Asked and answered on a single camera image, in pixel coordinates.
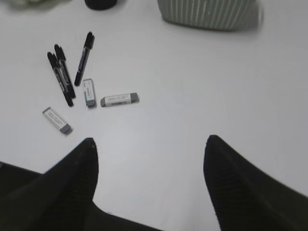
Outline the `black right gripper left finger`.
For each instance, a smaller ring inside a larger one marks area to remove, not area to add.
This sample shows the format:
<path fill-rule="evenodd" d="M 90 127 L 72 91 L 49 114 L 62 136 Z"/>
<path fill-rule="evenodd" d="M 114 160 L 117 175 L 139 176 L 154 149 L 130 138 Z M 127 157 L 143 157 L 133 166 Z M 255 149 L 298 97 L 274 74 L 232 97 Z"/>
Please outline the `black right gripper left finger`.
<path fill-rule="evenodd" d="M 99 173 L 93 138 L 84 139 L 45 173 L 1 163 L 3 231 L 149 231 L 100 210 L 93 202 Z"/>

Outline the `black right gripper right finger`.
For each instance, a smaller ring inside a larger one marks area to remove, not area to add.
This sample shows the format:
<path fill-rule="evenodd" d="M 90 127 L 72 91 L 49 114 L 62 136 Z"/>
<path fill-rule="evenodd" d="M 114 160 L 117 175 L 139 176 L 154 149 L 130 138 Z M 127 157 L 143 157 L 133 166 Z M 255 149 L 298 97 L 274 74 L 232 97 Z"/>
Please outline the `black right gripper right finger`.
<path fill-rule="evenodd" d="M 306 231 L 308 198 L 254 166 L 222 138 L 208 137 L 207 190 L 222 231 Z"/>

